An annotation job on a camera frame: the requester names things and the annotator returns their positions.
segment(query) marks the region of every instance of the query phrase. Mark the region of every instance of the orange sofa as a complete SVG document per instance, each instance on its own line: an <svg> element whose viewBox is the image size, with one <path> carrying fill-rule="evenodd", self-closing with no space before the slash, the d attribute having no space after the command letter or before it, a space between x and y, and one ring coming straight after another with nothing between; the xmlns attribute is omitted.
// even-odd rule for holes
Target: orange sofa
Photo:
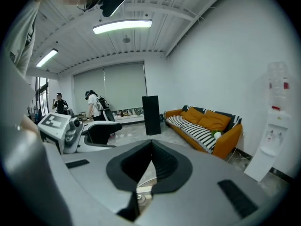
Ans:
<svg viewBox="0 0 301 226"><path fill-rule="evenodd" d="M212 143L210 149L201 143L199 139L190 135L185 128L193 127L189 121L184 120L181 117L182 111L188 111L191 106L185 105L183 109L175 110L175 111L167 111L166 112L166 124L171 126L178 134L180 134L189 144L191 144L195 149L201 152L210 153L222 159L226 158L227 155L232 151L233 148L236 147L240 135L242 134L243 128L241 125L241 118L236 115L216 112L223 115L226 115L231 118L231 121L228 123L227 128L222 132L222 136L215 140L214 137L210 138ZM207 109L194 107L196 110L206 114Z"/></svg>

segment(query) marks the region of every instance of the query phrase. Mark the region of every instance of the black speaker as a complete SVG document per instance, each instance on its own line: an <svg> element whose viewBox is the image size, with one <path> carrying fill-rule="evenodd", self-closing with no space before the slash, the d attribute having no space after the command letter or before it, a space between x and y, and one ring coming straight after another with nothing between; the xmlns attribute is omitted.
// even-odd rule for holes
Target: black speaker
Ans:
<svg viewBox="0 0 301 226"><path fill-rule="evenodd" d="M161 134L158 96L143 96L142 103L146 135Z"/></svg>

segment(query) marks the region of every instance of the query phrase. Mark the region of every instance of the woman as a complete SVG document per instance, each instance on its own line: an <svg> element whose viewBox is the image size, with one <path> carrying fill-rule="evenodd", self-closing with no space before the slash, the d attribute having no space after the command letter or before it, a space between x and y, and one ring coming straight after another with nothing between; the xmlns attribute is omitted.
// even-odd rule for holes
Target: woman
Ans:
<svg viewBox="0 0 301 226"><path fill-rule="evenodd" d="M89 105L88 118L91 118L94 121L105 121L106 119L102 112L103 107L98 101L98 95L94 91L88 90L85 96Z"/></svg>

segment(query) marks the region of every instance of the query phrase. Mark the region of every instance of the tiled floor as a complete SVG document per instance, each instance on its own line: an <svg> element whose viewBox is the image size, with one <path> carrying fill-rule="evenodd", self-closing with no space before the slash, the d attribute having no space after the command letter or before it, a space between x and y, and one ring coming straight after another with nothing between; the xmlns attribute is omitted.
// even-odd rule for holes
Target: tiled floor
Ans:
<svg viewBox="0 0 301 226"><path fill-rule="evenodd" d="M123 126L122 130L116 132L116 136L114 138L109 139L108 144L120 146L131 142L147 139L167 141L178 145L182 145L184 147L189 147L192 150L194 150L188 142L186 142L172 128L166 126L164 123L161 123L161 134L154 136L146 136L144 123ZM229 160L229 163L232 164L238 171L244 171L249 163L249 160L243 158L238 153L235 153L233 157ZM151 163L138 186L140 186L141 184L144 184L143 186L147 186L145 183L154 179L155 177L155 168ZM259 185L270 197L288 188L288 184L284 180L278 178L277 176L271 173L268 173L264 177L264 179L259 183Z"/></svg>

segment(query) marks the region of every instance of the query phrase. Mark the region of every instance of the sofa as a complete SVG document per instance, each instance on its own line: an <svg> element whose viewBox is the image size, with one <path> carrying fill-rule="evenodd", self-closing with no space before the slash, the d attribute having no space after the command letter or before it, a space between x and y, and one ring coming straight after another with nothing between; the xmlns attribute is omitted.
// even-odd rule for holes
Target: sofa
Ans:
<svg viewBox="0 0 301 226"><path fill-rule="evenodd" d="M226 116L229 120L229 123L221 132L222 136L216 140L211 130L196 123L198 120L192 121L193 123L185 120L181 114L184 115L185 113L183 112L189 112L190 108L194 108L205 116L206 114L209 114L209 111L210 113L214 112L222 116ZM180 134L195 149L215 155L222 159L226 158L233 148L236 147L238 140L243 133L243 128L241 125L242 119L237 115L232 115L229 113L185 105L183 109L167 111L165 117L166 124Z"/></svg>

